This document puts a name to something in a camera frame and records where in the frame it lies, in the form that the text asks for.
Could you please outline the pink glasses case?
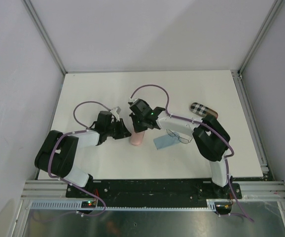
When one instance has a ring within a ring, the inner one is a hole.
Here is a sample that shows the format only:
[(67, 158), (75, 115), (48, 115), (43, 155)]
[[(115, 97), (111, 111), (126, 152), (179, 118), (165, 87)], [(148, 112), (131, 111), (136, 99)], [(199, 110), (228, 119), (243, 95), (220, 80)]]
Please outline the pink glasses case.
[(145, 131), (133, 132), (130, 138), (130, 143), (134, 146), (139, 146), (143, 142)]

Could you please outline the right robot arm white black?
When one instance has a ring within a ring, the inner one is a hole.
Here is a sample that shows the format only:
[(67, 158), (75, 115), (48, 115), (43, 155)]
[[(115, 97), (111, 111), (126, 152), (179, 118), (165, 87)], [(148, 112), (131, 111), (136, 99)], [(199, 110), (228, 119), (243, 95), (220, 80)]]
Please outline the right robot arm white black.
[(224, 198), (233, 190), (227, 158), (234, 155), (234, 150), (229, 144), (229, 134), (214, 116), (182, 118), (168, 114), (165, 108), (152, 109), (142, 99), (129, 99), (128, 104), (136, 133), (158, 129), (192, 137), (200, 154), (210, 163), (213, 194), (217, 198)]

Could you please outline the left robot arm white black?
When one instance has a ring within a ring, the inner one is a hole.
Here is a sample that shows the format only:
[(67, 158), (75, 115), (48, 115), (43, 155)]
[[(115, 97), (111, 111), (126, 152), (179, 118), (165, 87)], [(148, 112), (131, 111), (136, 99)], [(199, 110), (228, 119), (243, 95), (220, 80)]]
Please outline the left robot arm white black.
[(77, 185), (76, 191), (86, 198), (94, 191), (93, 184), (89, 182), (92, 176), (74, 164), (76, 151), (101, 145), (108, 137), (118, 140), (130, 136), (130, 131), (117, 112), (100, 111), (97, 120), (85, 130), (66, 134), (51, 130), (35, 158), (35, 167), (51, 177)]

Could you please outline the plaid glasses case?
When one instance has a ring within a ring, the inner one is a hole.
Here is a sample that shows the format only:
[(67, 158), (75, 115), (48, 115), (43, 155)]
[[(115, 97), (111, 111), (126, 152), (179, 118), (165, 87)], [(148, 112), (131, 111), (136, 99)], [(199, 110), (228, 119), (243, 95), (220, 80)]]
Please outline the plaid glasses case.
[(203, 104), (197, 103), (197, 102), (192, 103), (189, 106), (189, 110), (192, 113), (194, 113), (194, 114), (196, 114), (202, 118), (206, 117), (207, 115), (211, 115), (211, 116), (215, 117), (216, 119), (218, 118), (218, 113), (216, 111), (210, 109), (209, 107), (207, 107)]

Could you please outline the left controller board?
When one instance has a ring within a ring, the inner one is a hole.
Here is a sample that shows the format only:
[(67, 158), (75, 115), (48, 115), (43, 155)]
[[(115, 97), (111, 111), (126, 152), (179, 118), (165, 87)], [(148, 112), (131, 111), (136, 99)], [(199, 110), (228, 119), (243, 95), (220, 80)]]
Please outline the left controller board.
[(96, 200), (87, 200), (87, 201), (82, 201), (81, 203), (82, 208), (94, 208), (96, 206), (97, 206)]

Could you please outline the controller board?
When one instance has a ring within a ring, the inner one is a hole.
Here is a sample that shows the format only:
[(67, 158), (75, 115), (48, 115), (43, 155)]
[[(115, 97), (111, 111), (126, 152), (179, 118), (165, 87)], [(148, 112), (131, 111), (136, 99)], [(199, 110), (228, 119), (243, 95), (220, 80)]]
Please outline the controller board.
[(87, 200), (87, 201), (82, 201), (81, 203), (82, 208), (94, 208), (96, 206), (97, 206), (96, 200)]
[(232, 205), (228, 203), (218, 202), (218, 203), (215, 203), (215, 209), (218, 214), (226, 215), (231, 212)]

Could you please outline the right controller board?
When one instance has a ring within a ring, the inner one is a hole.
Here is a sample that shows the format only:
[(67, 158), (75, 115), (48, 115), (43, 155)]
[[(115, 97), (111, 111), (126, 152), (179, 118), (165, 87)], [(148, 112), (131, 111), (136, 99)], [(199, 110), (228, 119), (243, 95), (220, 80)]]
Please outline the right controller board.
[(215, 209), (218, 214), (226, 215), (231, 212), (232, 205), (228, 203), (218, 202), (218, 203), (215, 203)]

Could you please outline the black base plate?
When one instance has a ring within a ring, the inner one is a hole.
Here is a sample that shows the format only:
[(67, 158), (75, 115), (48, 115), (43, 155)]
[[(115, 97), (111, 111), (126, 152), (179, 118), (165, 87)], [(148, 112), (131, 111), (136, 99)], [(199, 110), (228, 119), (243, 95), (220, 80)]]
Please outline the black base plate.
[(92, 180), (85, 191), (69, 186), (68, 198), (89, 198), (97, 194), (107, 207), (195, 208), (207, 207), (208, 199), (242, 198), (238, 183), (222, 189), (211, 179)]

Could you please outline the left aluminium frame post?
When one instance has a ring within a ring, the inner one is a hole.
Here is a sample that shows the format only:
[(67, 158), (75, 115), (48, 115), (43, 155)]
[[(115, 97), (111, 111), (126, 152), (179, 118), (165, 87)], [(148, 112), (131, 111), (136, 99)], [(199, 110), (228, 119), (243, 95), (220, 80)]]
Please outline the left aluminium frame post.
[(29, 17), (31, 18), (33, 24), (35, 25), (42, 41), (44, 42), (46, 48), (48, 49), (51, 57), (53, 58), (56, 66), (60, 70), (62, 75), (65, 75), (67, 73), (65, 66), (51, 40), (49, 37), (46, 28), (44, 27), (34, 5), (32, 4), (31, 0), (21, 0), (24, 8), (26, 9)]

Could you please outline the aluminium frame post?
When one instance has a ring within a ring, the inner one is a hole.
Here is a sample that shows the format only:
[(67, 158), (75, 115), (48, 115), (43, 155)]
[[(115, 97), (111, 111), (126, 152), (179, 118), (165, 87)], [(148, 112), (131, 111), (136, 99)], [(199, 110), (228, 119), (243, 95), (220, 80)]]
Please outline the aluminium frame post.
[(240, 67), (237, 70), (238, 76), (241, 76), (245, 71), (246, 67), (249, 65), (250, 61), (253, 59), (258, 48), (260, 47), (262, 41), (265, 39), (268, 31), (273, 25), (275, 19), (277, 18), (281, 8), (283, 7), (285, 0), (275, 0), (267, 13), (260, 29), (258, 30), (252, 45), (250, 46), (247, 54), (245, 55)]
[(67, 73), (65, 66), (51, 40), (49, 37), (46, 28), (44, 27), (34, 5), (32, 4), (31, 0), (21, 0), (24, 8), (26, 9), (29, 17), (31, 18), (33, 24), (35, 25), (42, 41), (44, 42), (46, 48), (48, 49), (51, 57), (53, 58), (56, 66), (60, 70), (62, 75), (65, 75)]

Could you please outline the right aluminium frame post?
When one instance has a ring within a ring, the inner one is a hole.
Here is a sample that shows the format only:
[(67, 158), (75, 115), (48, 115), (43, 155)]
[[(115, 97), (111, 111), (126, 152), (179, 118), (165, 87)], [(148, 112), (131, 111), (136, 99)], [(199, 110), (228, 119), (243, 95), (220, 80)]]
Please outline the right aluminium frame post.
[(249, 65), (250, 61), (253, 59), (258, 48), (260, 47), (262, 41), (265, 39), (268, 31), (273, 25), (275, 19), (277, 18), (281, 8), (283, 7), (285, 0), (275, 0), (267, 13), (260, 29), (258, 30), (252, 45), (250, 46), (247, 54), (245, 55), (240, 67), (237, 70), (238, 76), (241, 76), (245, 71), (246, 67)]

